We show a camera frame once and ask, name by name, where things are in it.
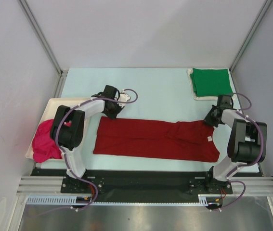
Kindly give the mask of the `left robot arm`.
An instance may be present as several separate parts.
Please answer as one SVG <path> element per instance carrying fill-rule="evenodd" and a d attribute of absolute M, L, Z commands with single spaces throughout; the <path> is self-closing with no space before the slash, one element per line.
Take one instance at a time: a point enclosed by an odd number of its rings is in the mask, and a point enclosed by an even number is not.
<path fill-rule="evenodd" d="M 72 187 L 77 192 L 84 192 L 89 181 L 83 177 L 86 167 L 82 161 L 80 149 L 84 141 L 85 123 L 96 114 L 104 114 L 115 119 L 131 100 L 124 91 L 106 85 L 102 92 L 74 106 L 58 106 L 50 131 L 50 138 L 59 148 L 66 164 L 66 173 L 72 177 Z"/>

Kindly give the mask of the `dark red t shirt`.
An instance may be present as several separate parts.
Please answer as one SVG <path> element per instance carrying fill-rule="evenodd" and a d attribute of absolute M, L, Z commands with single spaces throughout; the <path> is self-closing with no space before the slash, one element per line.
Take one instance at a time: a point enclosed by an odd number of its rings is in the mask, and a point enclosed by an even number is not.
<path fill-rule="evenodd" d="M 214 163 L 220 152 L 213 133 L 214 128 L 202 120 L 172 123 L 102 117 L 93 153 Z"/>

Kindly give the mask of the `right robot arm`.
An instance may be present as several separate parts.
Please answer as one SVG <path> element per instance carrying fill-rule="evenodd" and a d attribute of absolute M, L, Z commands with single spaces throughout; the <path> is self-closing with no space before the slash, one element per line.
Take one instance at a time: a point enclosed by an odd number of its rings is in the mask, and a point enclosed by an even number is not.
<path fill-rule="evenodd" d="M 258 122 L 235 109 L 232 95 L 219 95 L 204 122 L 214 128 L 227 125 L 231 133 L 227 145 L 227 156 L 209 170 L 210 178 L 204 187 L 209 193 L 216 193 L 226 182 L 244 167 L 262 162 L 266 156 L 267 124 Z"/>

